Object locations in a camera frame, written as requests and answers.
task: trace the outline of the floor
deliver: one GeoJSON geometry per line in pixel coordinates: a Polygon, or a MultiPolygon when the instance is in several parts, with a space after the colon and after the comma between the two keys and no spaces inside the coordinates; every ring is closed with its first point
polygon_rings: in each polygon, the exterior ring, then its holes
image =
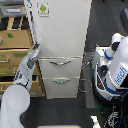
{"type": "MultiPolygon", "coordinates": [[[[109,46],[111,37],[119,32],[126,36],[120,22],[120,12],[128,6],[128,0],[92,0],[91,15],[85,45],[85,52],[91,52],[93,43],[99,46],[109,46]]],[[[91,81],[90,67],[81,71],[81,79],[91,81]]],[[[80,80],[83,90],[90,88],[88,81],[80,80]]],[[[91,115],[98,117],[103,128],[106,118],[101,113],[101,104],[95,99],[93,90],[87,93],[78,91],[77,99],[31,98],[31,105],[21,116],[21,122],[26,128],[36,128],[45,125],[79,125],[82,128],[92,128],[91,115]]]]}

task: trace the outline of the black base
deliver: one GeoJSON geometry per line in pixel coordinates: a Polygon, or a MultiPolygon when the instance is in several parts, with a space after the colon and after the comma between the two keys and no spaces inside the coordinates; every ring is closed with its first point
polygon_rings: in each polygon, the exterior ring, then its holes
{"type": "Polygon", "coordinates": [[[95,86],[95,79],[94,79],[94,70],[92,69],[92,85],[93,85],[93,94],[95,98],[99,101],[104,106],[117,106],[119,104],[119,100],[112,100],[108,101],[106,100],[100,93],[97,91],[96,86],[95,86]]]}

